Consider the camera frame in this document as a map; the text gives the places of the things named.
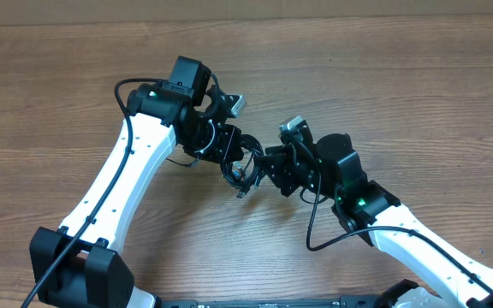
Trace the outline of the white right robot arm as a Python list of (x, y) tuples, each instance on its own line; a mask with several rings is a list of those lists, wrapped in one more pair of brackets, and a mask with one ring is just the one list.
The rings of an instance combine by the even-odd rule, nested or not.
[(395, 195), (368, 179), (346, 134), (313, 142), (285, 134), (260, 164), (285, 196), (302, 187), (333, 200), (345, 234), (310, 251), (358, 235), (408, 267), (449, 307), (493, 307), (493, 269), (427, 228)]

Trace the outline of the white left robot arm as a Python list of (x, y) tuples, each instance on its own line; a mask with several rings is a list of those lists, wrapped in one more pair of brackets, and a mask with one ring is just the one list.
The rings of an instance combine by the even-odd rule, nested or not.
[(58, 229), (39, 228), (29, 252), (35, 285), (23, 301), (55, 307), (159, 307), (122, 258), (128, 230), (152, 178), (180, 145), (195, 161), (243, 158), (227, 124), (246, 104), (227, 94), (202, 62), (179, 56), (168, 79), (131, 78), (114, 87), (123, 124), (83, 199)]

